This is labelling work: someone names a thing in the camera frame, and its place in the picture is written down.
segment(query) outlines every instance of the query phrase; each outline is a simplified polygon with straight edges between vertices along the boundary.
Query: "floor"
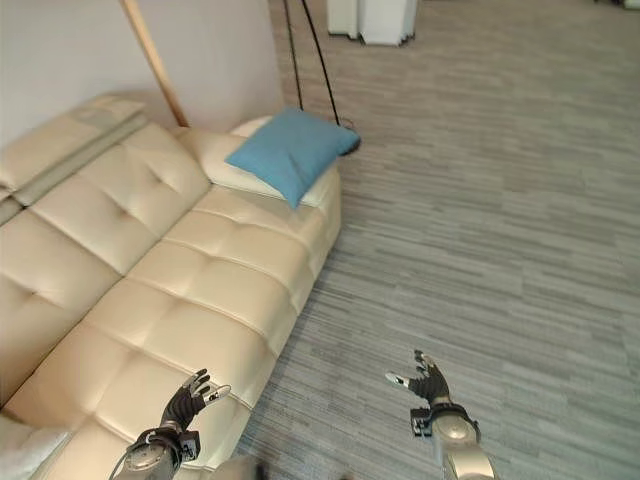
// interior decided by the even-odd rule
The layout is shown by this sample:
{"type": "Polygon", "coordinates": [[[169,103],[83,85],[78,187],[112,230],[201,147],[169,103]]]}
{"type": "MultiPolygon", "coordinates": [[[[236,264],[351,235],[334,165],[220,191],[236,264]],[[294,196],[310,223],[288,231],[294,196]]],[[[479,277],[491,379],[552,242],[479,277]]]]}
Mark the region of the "floor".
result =
{"type": "MultiPolygon", "coordinates": [[[[299,2],[309,111],[329,115],[299,2]]],[[[420,1],[402,48],[326,35],[344,228],[238,451],[275,479],[439,479],[421,402],[439,362],[503,480],[640,478],[640,12],[420,1]]],[[[282,2],[270,0],[296,104],[282,2]]]]}

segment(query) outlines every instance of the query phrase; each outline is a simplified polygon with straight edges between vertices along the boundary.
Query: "sofa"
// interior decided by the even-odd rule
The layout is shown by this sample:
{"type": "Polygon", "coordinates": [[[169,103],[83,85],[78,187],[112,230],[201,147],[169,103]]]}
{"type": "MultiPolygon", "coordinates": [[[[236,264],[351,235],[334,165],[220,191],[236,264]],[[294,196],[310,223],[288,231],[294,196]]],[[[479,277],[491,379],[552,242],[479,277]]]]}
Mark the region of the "sofa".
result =
{"type": "Polygon", "coordinates": [[[335,166],[294,210],[224,162],[266,121],[169,132],[107,95],[4,149],[1,413],[71,432],[36,478],[108,478],[201,368],[232,392],[176,478],[233,453],[340,230],[335,166]]]}

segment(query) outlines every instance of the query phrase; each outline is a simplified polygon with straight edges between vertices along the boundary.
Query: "pillow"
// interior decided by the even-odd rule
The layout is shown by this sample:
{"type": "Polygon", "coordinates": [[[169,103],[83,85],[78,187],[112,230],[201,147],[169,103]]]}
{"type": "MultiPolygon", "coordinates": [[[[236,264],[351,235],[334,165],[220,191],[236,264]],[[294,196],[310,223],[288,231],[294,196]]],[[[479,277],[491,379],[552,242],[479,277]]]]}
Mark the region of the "pillow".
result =
{"type": "MultiPolygon", "coordinates": [[[[189,153],[195,157],[209,179],[216,185],[244,190],[284,200],[282,194],[260,180],[253,173],[241,170],[225,162],[247,140],[229,133],[212,133],[200,128],[190,128],[179,138],[189,153]]],[[[302,197],[301,204],[317,207],[324,202],[328,192],[340,182],[335,167],[328,168],[313,187],[302,197]]]]}
{"type": "Polygon", "coordinates": [[[292,208],[338,155],[360,141],[355,132],[287,108],[227,158],[278,190],[292,208]]]}
{"type": "Polygon", "coordinates": [[[67,437],[59,428],[36,429],[0,415],[0,472],[4,480],[27,480],[67,437]]]}

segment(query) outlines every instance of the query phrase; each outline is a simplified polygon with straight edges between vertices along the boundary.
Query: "cord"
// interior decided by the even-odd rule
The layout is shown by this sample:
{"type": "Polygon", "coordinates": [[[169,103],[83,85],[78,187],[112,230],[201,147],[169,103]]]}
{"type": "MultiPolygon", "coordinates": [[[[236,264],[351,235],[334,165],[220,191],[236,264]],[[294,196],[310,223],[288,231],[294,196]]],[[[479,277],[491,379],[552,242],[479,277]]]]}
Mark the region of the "cord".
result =
{"type": "Polygon", "coordinates": [[[298,59],[296,58],[296,46],[293,42],[293,32],[291,30],[291,16],[289,15],[289,0],[282,0],[284,3],[284,14],[287,18],[287,30],[289,31],[289,51],[291,52],[291,61],[293,62],[293,71],[296,76],[296,89],[298,91],[298,105],[300,110],[304,111],[302,105],[302,88],[300,87],[300,75],[298,74],[298,59]]]}
{"type": "Polygon", "coordinates": [[[127,457],[127,455],[129,455],[128,450],[122,454],[122,456],[120,457],[120,460],[118,460],[118,463],[116,463],[116,466],[113,467],[113,470],[111,471],[111,475],[109,475],[109,480],[114,479],[114,477],[116,476],[116,472],[118,471],[118,468],[120,467],[122,462],[124,462],[124,459],[127,457]]]}
{"type": "Polygon", "coordinates": [[[338,111],[336,109],[336,102],[333,98],[333,91],[331,90],[331,82],[329,81],[329,74],[327,73],[327,66],[324,63],[324,57],[322,55],[322,49],[320,48],[320,42],[318,41],[318,34],[316,33],[316,27],[313,24],[311,18],[311,12],[307,5],[307,0],[302,0],[302,6],[304,7],[304,13],[307,15],[307,21],[309,22],[309,28],[313,34],[313,41],[316,44],[316,50],[318,51],[318,57],[320,57],[320,63],[322,64],[322,72],[324,73],[324,81],[327,84],[327,90],[329,91],[329,98],[331,99],[331,108],[333,108],[333,116],[336,120],[336,125],[340,125],[340,119],[338,118],[338,111]]]}

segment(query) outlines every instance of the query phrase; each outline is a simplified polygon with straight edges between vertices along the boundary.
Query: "wall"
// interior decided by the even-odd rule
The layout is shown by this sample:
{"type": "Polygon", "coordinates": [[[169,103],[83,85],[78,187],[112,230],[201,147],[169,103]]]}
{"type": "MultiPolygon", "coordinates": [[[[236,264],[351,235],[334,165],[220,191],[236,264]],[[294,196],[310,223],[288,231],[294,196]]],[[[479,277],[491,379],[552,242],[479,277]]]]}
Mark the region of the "wall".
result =
{"type": "Polygon", "coordinates": [[[267,0],[138,0],[191,124],[227,130],[283,105],[267,0]]]}
{"type": "MultiPolygon", "coordinates": [[[[266,0],[140,0],[192,124],[226,130],[282,105],[266,0]]],[[[118,0],[0,2],[0,146],[95,95],[175,125],[118,0]]]]}

